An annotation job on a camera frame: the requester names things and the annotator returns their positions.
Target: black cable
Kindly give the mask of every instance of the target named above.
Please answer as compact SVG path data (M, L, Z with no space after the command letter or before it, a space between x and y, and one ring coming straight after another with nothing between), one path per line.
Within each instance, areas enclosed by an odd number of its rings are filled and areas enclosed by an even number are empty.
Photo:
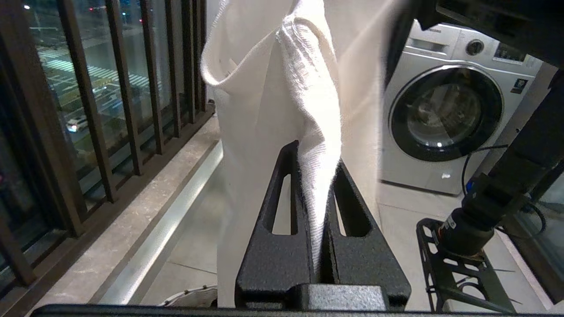
M466 168L468 167L468 162L470 161L470 157L472 156L472 154L476 152L486 151L488 149L507 148L507 147L509 147L509 144L503 144L500 146L492 146L492 147L483 147L468 153L468 155L466 156L466 161L464 161L464 167L462 167L462 177L460 178L460 182L462 184L462 193L464 193L464 196L468 194L468 192L466 192L466 184L464 183L464 175L466 174Z
M505 231L503 228L500 227L496 227L496 229L500 232L505 233L506 235L510 236L510 237L514 237L517 239L524 239L524 240L528 240L528 239L533 239L536 238L538 236L540 236L541 234L543 234L543 232L547 229L547 219L544 217L543 213L540 211L540 209L535 206L533 203L528 203L527 204L529 207L531 207L531 209L539 216L540 218L540 230L539 232L535 233L534 235L530 235L528 237L523 237L523 236L518 236L518 235L512 235L507 233L507 231Z
M492 147L483 147L483 148L479 148L475 151L472 151L470 153L468 153L468 155L466 156L466 160L464 161L464 166L462 167L462 176L460 179L461 185L462 185L462 193L464 194L464 196L466 197L466 195L468 194L468 192L466 191L466 184L464 183L464 176L466 174L466 168L468 167L468 162L470 161L470 157L472 156L472 154L476 153L476 152L480 152L480 151L486 151L488 149L498 149L498 148L507 148L509 147L508 144L503 144L500 146L492 146ZM517 239L533 239L539 235L541 235L546 229L547 229L547 219L544 217L543 213L540 211L539 208L537 208L537 206L535 206L533 203L529 202L527 204L528 206L531 207L531 209L539 216L540 218L540 230L539 232L535 233L534 235L528 236L528 237L522 237L522 236L517 236L517 235L512 235L510 233L507 233L507 231L505 231L503 228L501 227L495 227L498 231L503 232L504 234L510 236L510 237L514 237Z

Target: washing machine label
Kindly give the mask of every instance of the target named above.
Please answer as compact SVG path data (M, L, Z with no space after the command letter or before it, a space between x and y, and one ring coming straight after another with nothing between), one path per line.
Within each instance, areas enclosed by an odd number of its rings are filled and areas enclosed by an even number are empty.
M527 86L528 80L519 78L515 81L513 88L511 88L511 92L514 94L521 94L525 86Z

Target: black metal bracket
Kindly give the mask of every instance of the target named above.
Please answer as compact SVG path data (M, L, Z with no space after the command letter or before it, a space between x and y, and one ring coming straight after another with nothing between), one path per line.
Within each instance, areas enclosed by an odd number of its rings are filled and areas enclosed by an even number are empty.
M494 311L515 313L484 251L472 257L449 252L438 242L437 232L442 224L442 221L425 218L417 223L416 229L431 311L442 312L447 300L455 300ZM465 287L475 288L484 298L465 293Z

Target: sticker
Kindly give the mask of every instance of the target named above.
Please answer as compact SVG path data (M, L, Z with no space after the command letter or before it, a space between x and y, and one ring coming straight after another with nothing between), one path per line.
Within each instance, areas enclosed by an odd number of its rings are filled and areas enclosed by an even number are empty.
M521 94L525 86L527 86L528 80L519 78L515 81L515 85L511 88L511 92L514 94Z
M456 228L456 222L454 221L454 219L452 219L451 215L448 216L447 223L451 228L453 228L453 229Z
M441 226L441 228L448 230L450 228L454 229L456 228L456 222L452 219L452 216L448 216L447 220L445 222L443 222L443 225Z

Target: black cylinder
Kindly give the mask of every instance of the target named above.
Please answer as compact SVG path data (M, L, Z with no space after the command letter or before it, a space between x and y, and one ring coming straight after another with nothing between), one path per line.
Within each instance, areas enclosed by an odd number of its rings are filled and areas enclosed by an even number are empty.
M462 208L455 209L439 227L439 243L450 252L462 256L477 254L492 238L494 230L483 231L473 223L471 216Z

